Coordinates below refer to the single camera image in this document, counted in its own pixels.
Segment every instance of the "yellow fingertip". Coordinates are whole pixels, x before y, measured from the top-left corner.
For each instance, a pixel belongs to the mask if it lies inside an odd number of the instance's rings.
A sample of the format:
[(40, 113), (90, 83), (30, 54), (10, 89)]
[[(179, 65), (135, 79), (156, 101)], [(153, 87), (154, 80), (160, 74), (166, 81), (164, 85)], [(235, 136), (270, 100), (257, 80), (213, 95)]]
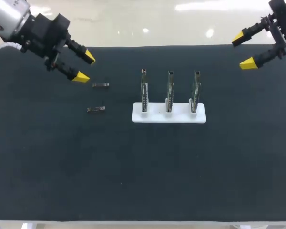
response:
[(241, 69), (243, 70), (247, 70), (247, 69), (258, 69), (256, 63), (254, 62), (253, 57), (249, 58), (248, 60), (241, 62), (239, 64), (239, 66), (241, 67)]
[(92, 64), (95, 62), (95, 58), (92, 56), (92, 54), (89, 52), (89, 50), (87, 49), (86, 50), (86, 56), (88, 56), (90, 59), (92, 59), (93, 60), (93, 62), (92, 62)]
[(82, 72), (78, 71), (77, 76), (72, 81), (77, 81), (81, 83), (86, 83), (90, 78), (83, 74)]
[(240, 34), (238, 34), (232, 42), (235, 42), (236, 40), (242, 38), (243, 36), (244, 36), (244, 33), (243, 33), (243, 31), (241, 31)]

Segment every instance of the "small metal part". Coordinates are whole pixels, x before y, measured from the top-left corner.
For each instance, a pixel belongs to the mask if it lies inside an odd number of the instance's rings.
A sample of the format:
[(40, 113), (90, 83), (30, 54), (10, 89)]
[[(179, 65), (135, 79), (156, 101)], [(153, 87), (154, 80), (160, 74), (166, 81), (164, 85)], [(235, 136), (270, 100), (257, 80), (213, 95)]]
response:
[(141, 100), (142, 100), (142, 112), (147, 112), (148, 82), (146, 76), (146, 69), (141, 70)]
[(196, 113), (199, 103), (199, 97), (201, 92), (201, 81), (200, 81), (200, 71), (195, 71), (195, 78), (192, 87), (192, 97), (191, 97), (191, 112)]
[(167, 101), (166, 101), (166, 111), (172, 112), (173, 102), (174, 102), (174, 73), (173, 71), (168, 71), (168, 84), (167, 84)]
[(105, 111), (105, 106), (99, 106), (99, 107), (88, 107), (87, 108), (87, 113), (97, 113), (97, 112), (102, 112)]
[(109, 87), (109, 83), (93, 83), (92, 87), (108, 88)]

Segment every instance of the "white cable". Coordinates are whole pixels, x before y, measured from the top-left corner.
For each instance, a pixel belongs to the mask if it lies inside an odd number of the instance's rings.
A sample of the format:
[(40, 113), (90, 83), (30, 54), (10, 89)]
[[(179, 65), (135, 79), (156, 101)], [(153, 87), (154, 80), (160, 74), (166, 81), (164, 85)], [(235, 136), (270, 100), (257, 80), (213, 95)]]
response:
[(0, 45), (0, 49), (3, 49), (5, 47), (13, 47), (15, 49), (20, 50), (22, 48), (21, 45), (17, 44), (17, 43), (13, 43), (13, 42), (6, 42)]

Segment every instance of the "table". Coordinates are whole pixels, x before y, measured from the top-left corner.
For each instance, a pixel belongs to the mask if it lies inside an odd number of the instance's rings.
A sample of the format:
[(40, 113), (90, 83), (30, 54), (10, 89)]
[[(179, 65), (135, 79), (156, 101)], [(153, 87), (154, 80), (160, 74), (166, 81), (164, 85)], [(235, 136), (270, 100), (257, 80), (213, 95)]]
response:
[[(0, 51), (0, 220), (286, 221), (286, 58), (238, 67), (267, 48), (91, 47), (92, 67), (65, 50), (87, 84)], [(200, 70), (207, 122), (133, 123), (141, 68), (154, 102), (168, 70), (174, 101), (188, 101)]]

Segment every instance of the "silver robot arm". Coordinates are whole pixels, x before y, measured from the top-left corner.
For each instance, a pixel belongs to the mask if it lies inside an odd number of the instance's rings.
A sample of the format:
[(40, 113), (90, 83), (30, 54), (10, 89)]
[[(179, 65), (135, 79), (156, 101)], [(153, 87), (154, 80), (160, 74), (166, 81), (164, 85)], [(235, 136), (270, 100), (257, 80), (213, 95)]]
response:
[(21, 51), (27, 50), (45, 60), (47, 70), (58, 69), (71, 81), (85, 83), (89, 77), (75, 68), (66, 66), (59, 58), (64, 45), (89, 64), (95, 58), (85, 46), (71, 40), (70, 21), (59, 14), (49, 20), (42, 14), (34, 17), (26, 0), (0, 0), (0, 37), (6, 43), (16, 43)]
[(30, 15), (25, 0), (0, 0), (0, 37), (8, 40), (17, 35)]

